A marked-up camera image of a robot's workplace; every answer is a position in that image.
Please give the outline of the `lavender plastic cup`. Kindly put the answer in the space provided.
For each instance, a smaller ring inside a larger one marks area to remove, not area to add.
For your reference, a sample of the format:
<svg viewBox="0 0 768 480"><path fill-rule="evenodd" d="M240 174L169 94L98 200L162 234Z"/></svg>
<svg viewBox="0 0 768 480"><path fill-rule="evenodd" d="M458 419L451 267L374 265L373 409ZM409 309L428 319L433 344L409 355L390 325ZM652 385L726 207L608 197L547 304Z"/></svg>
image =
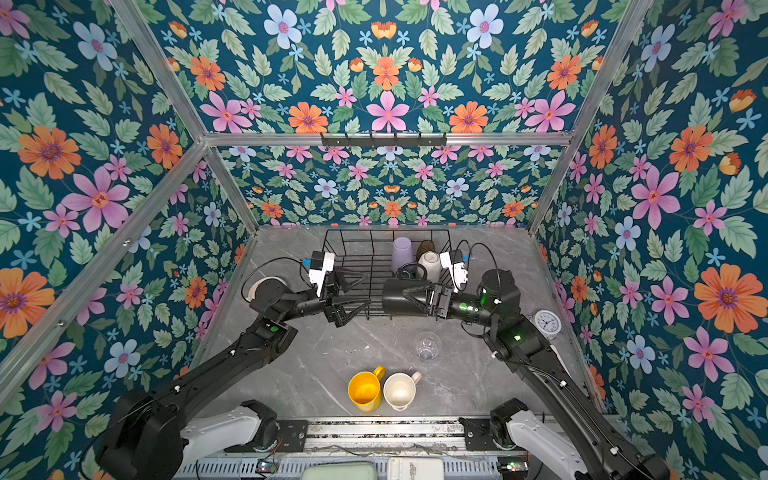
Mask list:
<svg viewBox="0 0 768 480"><path fill-rule="evenodd" d="M415 254L412 240L407 237L397 237L392 242L391 269L395 275L416 270Z"/></svg>

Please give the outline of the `yellow mug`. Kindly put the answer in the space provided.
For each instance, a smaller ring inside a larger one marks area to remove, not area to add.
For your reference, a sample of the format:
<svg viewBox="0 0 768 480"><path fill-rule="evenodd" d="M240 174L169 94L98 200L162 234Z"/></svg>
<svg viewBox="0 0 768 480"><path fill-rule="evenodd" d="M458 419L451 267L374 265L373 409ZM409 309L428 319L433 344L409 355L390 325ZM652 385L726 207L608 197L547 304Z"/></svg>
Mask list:
<svg viewBox="0 0 768 480"><path fill-rule="evenodd" d="M349 381L348 397L360 412L372 413L379 408L383 399L382 380L385 375L386 369L378 366L373 371L355 374Z"/></svg>

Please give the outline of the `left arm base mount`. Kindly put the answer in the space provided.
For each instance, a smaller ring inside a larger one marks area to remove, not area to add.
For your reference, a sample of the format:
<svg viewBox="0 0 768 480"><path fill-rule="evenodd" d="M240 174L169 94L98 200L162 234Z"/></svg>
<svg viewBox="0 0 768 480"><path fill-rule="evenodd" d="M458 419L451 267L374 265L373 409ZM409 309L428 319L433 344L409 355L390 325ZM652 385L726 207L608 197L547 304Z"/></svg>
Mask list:
<svg viewBox="0 0 768 480"><path fill-rule="evenodd" d="M259 427L248 442L225 449L227 453L302 452L307 439L309 422L305 419L279 419L274 410L257 401L243 402L240 409L255 416Z"/></svg>

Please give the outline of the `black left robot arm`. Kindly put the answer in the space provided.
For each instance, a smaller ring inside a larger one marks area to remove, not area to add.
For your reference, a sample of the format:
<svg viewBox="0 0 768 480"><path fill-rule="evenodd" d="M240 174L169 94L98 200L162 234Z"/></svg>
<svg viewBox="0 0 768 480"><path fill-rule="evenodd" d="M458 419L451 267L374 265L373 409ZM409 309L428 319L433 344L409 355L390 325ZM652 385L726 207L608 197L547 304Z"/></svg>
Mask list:
<svg viewBox="0 0 768 480"><path fill-rule="evenodd" d="M287 351L298 333L290 320L322 313L329 322L346 325L366 306L347 294L363 278L350 270L331 271L320 288L303 291L276 277L263 279L249 301L257 317L230 346L161 387L133 389L120 397L94 449L97 464L115 479L170 479L182 466L220 450L242 445L273 449L279 441L277 416L262 402L244 401L208 418L198 415ZM345 309L350 303L356 310Z"/></svg>

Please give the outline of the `brown textured cup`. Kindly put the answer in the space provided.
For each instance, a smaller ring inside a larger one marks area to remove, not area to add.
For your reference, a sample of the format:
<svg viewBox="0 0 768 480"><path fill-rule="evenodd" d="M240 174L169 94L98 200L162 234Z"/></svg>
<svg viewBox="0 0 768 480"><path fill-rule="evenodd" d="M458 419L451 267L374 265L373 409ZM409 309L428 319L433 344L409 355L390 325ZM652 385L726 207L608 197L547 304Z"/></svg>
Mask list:
<svg viewBox="0 0 768 480"><path fill-rule="evenodd" d="M421 241L416 251L416 259L420 260L424 254L429 252L432 252L432 253L436 252L436 247L434 242L432 240Z"/></svg>

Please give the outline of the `white faceted mug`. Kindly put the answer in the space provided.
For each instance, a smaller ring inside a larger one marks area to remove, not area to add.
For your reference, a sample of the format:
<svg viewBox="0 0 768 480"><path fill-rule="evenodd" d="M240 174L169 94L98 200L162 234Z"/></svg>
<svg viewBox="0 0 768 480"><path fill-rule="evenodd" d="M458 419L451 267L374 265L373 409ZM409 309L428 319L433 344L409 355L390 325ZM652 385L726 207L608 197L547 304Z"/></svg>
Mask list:
<svg viewBox="0 0 768 480"><path fill-rule="evenodd" d="M426 271L426 279L429 282L439 282L442 266L440 256L436 252L426 251L420 256L418 263L424 267Z"/></svg>

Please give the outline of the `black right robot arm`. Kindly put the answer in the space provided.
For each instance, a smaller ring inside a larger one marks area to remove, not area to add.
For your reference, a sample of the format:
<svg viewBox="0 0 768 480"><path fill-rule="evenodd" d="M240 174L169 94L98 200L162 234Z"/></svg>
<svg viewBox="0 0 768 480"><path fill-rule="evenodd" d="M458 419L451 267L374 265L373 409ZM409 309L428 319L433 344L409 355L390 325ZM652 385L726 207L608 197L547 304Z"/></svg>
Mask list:
<svg viewBox="0 0 768 480"><path fill-rule="evenodd" d="M508 270L486 271L475 293L416 279L391 278L382 305L391 316L457 319L478 324L481 338L544 403L561 427L556 433L520 400L491 412L491 432L503 446L525 449L560 479L668 479L666 463L640 452L574 383L549 340L562 327L538 326L520 309L521 292Z"/></svg>

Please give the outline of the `black mug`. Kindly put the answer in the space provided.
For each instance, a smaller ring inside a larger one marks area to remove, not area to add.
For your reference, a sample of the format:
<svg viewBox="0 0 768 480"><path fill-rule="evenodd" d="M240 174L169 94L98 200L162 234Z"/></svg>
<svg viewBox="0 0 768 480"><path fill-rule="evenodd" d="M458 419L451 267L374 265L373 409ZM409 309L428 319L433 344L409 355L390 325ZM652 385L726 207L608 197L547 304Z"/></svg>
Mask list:
<svg viewBox="0 0 768 480"><path fill-rule="evenodd" d="M383 311L390 316L428 317L432 313L430 295L433 290L434 285L428 280L422 264L405 264L382 287Z"/></svg>

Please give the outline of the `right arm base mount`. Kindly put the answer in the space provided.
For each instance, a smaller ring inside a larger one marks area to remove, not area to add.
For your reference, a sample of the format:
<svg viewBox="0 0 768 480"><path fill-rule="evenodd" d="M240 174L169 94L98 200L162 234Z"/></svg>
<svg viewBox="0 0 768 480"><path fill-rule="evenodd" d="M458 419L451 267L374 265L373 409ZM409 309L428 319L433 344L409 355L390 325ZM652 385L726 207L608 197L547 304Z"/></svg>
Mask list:
<svg viewBox="0 0 768 480"><path fill-rule="evenodd" d="M489 418L460 417L463 427L465 448L469 451L510 451L518 448L512 440L506 423L513 414L528 412L528 406L517 398L512 398L492 409Z"/></svg>

